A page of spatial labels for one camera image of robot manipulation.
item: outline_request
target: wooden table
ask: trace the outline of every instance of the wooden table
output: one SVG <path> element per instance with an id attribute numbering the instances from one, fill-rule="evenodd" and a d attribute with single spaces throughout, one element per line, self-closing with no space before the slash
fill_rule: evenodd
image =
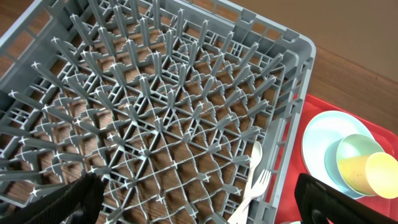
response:
<path id="1" fill-rule="evenodd" d="M 2 0 L 0 34 L 15 21 L 32 0 Z M 32 28 L 41 28 L 38 17 Z M 308 94 L 333 103 L 398 134 L 398 83 L 392 82 L 331 52 L 317 48 Z"/>

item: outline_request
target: yellow cup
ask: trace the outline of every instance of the yellow cup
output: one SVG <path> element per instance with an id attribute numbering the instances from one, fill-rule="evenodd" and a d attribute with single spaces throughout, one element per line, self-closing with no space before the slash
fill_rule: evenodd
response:
<path id="1" fill-rule="evenodd" d="M 362 194 L 398 197 L 398 162 L 385 152 L 341 159 L 338 168 L 347 184 Z"/>

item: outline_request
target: plate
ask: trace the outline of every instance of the plate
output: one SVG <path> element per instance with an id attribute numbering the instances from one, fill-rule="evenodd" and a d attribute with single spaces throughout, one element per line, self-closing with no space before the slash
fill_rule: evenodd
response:
<path id="1" fill-rule="evenodd" d="M 325 167 L 328 147 L 350 134 L 363 134 L 374 139 L 370 131 L 355 117 L 341 111 L 326 111 L 316 115 L 305 128 L 302 141 L 302 157 L 308 173 L 345 195 L 358 199 L 363 197 L 351 189 L 336 184 Z"/>

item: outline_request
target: white plastic fork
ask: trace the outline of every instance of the white plastic fork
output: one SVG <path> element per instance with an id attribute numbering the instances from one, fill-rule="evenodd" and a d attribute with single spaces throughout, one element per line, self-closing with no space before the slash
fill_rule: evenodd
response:
<path id="1" fill-rule="evenodd" d="M 269 170 L 263 169 L 256 183 L 250 189 L 248 196 L 242 201 L 240 206 L 228 219 L 228 223 L 230 224 L 238 223 L 238 221 L 240 220 L 240 215 L 242 214 L 244 209 L 250 204 L 251 200 L 260 197 L 266 192 L 270 179 L 271 179 L 271 172 Z"/>

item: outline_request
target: dish rack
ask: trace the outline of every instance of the dish rack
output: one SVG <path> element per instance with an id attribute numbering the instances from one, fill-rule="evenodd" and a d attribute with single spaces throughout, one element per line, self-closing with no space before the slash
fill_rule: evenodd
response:
<path id="1" fill-rule="evenodd" d="M 229 1 L 34 1 L 0 39 L 3 208 L 94 172 L 100 222 L 226 223 L 260 141 L 248 223 L 273 223 L 315 51 Z"/>

